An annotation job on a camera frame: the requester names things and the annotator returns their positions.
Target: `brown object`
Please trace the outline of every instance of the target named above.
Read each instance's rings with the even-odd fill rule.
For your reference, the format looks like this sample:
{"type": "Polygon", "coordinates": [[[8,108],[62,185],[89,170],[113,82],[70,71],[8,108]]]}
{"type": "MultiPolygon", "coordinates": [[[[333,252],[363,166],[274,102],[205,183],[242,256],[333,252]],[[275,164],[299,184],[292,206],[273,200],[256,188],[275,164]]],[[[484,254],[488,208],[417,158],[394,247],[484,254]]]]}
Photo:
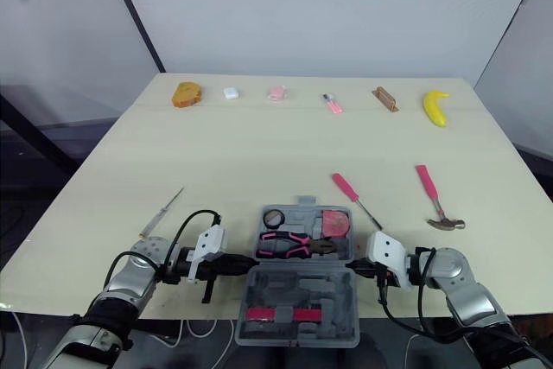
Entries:
{"type": "Polygon", "coordinates": [[[396,99],[394,99],[383,87],[377,86],[377,89],[372,93],[388,110],[391,112],[399,111],[396,107],[396,99]]]}
{"type": "Polygon", "coordinates": [[[176,87],[176,91],[173,94],[173,105],[175,107],[188,107],[199,103],[201,100],[201,89],[195,82],[181,82],[176,87]]]}

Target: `hammer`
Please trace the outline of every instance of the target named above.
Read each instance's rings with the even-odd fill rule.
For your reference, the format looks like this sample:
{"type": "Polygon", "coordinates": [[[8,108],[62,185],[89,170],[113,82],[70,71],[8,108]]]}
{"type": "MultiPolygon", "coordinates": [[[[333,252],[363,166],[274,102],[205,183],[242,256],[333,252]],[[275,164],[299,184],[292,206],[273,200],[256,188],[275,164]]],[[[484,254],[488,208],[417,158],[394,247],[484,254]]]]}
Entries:
{"type": "Polygon", "coordinates": [[[430,179],[429,171],[426,169],[426,166],[424,166],[423,164],[419,164],[418,166],[416,166],[416,172],[418,173],[419,177],[421,178],[421,181],[423,182],[424,190],[426,190],[427,195],[434,203],[435,210],[438,212],[438,215],[440,216],[439,221],[428,219],[427,222],[430,225],[432,225],[434,228],[438,228],[443,231],[453,231],[454,229],[464,229],[465,228],[464,220],[460,220],[460,219],[451,220],[446,217],[445,213],[443,212],[442,206],[438,201],[438,191],[435,189],[432,179],[430,179]]]}

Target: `white wall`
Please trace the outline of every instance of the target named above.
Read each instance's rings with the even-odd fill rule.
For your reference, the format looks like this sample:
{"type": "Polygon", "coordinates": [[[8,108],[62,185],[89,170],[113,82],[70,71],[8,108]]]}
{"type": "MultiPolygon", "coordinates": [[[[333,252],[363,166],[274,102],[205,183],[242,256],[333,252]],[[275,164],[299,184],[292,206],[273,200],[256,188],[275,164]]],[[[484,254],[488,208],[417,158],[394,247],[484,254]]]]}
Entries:
{"type": "Polygon", "coordinates": [[[156,72],[123,0],[0,0],[2,94],[37,125],[117,117],[156,72]]]}
{"type": "Polygon", "coordinates": [[[520,0],[133,0],[169,72],[450,76],[473,85],[520,0]]]}
{"type": "Polygon", "coordinates": [[[553,0],[528,0],[476,92],[506,135],[553,158],[553,0]]]}

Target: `small white box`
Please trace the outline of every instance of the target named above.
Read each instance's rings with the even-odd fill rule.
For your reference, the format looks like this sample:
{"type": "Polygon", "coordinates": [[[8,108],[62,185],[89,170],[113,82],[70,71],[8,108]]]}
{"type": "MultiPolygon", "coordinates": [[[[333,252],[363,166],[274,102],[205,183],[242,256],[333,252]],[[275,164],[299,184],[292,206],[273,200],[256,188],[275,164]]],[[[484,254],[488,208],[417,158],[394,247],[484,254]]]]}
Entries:
{"type": "Polygon", "coordinates": [[[227,88],[224,88],[223,93],[225,94],[226,99],[238,98],[238,90],[233,86],[228,86],[227,88]]]}

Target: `pink marker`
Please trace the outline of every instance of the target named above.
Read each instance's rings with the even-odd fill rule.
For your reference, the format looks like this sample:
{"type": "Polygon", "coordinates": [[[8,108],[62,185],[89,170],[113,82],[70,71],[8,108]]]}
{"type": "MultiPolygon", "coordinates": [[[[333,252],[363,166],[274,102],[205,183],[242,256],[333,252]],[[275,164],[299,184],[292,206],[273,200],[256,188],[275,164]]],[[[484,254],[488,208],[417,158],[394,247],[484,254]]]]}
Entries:
{"type": "Polygon", "coordinates": [[[340,114],[342,112],[342,107],[336,102],[334,97],[330,94],[322,94],[322,97],[327,101],[328,108],[334,114],[340,114]]]}

